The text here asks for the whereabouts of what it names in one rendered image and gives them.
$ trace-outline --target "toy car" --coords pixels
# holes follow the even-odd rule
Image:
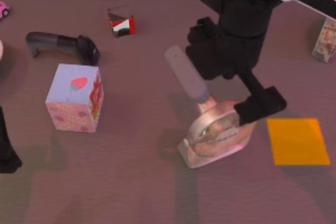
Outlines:
[[[0,1],[0,19],[5,18],[9,15],[9,6],[7,6],[3,1]]]

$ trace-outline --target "brown tabletop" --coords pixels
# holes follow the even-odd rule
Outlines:
[[[335,224],[336,171],[277,167],[265,121],[247,148],[201,169],[176,151],[195,119],[163,52],[186,46],[198,18],[214,13],[197,0],[4,0],[0,22],[0,103],[24,162],[0,175],[1,224]],[[112,37],[107,8],[130,4],[136,35]],[[286,3],[273,15],[255,74],[287,99],[276,117],[318,118],[333,164],[335,63],[310,54],[324,18]],[[28,53],[25,36],[46,31],[88,35],[102,52],[104,100],[97,133],[55,131],[45,99],[59,63],[72,56]],[[238,81],[209,83],[218,99],[245,98]]]

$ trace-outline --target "patterned box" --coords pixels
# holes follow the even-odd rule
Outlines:
[[[98,67],[59,64],[46,106],[56,129],[95,132],[103,98]]]
[[[313,57],[328,62],[336,54],[336,20],[327,18],[313,50]]]

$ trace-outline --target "yellow sticky note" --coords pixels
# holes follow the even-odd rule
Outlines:
[[[317,119],[267,119],[275,165],[330,165]]]

